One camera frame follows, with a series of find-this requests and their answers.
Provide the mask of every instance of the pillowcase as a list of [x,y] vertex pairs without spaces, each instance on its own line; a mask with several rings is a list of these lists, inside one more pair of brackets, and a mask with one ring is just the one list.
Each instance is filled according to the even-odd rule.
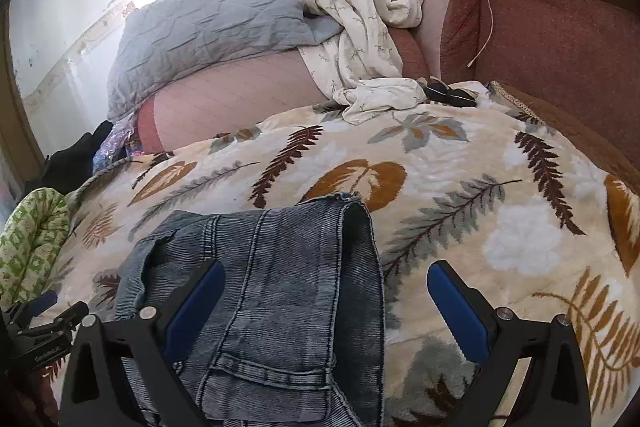
[[329,16],[306,17],[300,0],[158,0],[127,17],[107,80],[108,120],[211,64],[319,44],[341,30]]

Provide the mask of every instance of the black cloth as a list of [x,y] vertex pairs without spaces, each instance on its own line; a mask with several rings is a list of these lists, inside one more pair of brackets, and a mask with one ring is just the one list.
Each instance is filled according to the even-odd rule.
[[41,187],[54,188],[64,195],[79,188],[91,177],[94,169],[94,155],[109,136],[112,128],[113,123],[104,121],[93,134],[84,133],[68,149],[48,156],[38,177],[26,182],[22,197]]

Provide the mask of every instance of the quilted pillow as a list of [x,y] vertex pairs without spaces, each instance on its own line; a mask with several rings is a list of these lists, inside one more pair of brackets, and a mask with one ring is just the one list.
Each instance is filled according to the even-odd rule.
[[107,80],[108,120],[211,64],[319,44],[341,29],[329,16],[305,17],[300,0],[158,0],[127,17]]

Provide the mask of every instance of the bed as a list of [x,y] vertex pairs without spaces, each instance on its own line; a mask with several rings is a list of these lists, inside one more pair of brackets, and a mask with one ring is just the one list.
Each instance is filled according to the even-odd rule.
[[[489,34],[484,0],[424,0],[422,23],[392,35],[403,74],[473,90],[478,107],[425,102],[352,125],[311,105],[326,98],[296,50],[213,65],[156,92],[138,113],[150,154],[69,197],[72,233],[47,317],[79,299],[112,317],[118,267],[173,210],[226,214],[358,192],[385,281],[385,425],[439,425],[474,376],[428,297],[435,259],[520,317],[567,314],[593,425],[614,425],[640,385],[640,88],[628,81],[640,69],[638,0],[490,3],[495,34],[471,68]],[[615,68],[591,60],[606,54]],[[238,85],[248,77],[256,83]],[[266,99],[277,83],[287,100]],[[52,371],[57,393],[64,371]]]

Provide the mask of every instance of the crumpled white cloth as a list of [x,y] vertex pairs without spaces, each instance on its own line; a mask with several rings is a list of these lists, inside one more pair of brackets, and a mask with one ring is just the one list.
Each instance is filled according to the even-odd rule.
[[411,108],[426,99],[417,82],[402,77],[402,59],[386,29],[420,24],[423,0],[302,1],[309,12],[329,14],[344,26],[325,42],[298,49],[322,93],[350,106],[342,115],[347,122],[359,124],[388,108]]

